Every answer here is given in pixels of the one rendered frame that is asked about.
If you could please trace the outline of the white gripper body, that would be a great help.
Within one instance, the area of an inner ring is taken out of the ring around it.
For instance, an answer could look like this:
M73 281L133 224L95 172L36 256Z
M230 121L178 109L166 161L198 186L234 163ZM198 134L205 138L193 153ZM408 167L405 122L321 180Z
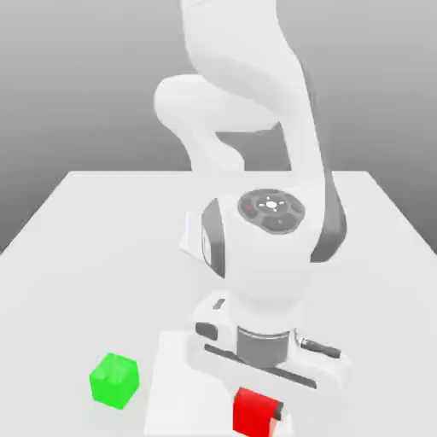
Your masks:
M352 363L345 354L331 358L288 345L288 360L271 371L257 369L218 352L206 349L200 338L189 338L185 357L189 365L221 380L227 388L245 387L280 400L338 400L347 390Z

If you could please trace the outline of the small red cube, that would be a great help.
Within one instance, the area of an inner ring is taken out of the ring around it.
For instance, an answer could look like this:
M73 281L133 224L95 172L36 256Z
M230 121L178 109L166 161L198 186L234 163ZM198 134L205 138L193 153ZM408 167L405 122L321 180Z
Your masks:
M277 399L240 387L233 400L232 429L247 437L272 437L283 407Z

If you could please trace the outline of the small green cube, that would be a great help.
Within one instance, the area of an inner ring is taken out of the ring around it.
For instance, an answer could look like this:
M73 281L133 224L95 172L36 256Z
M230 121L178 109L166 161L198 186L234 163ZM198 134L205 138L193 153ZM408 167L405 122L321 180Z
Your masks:
M140 385L137 361L108 353L89 374L89 381L96 402L123 410Z

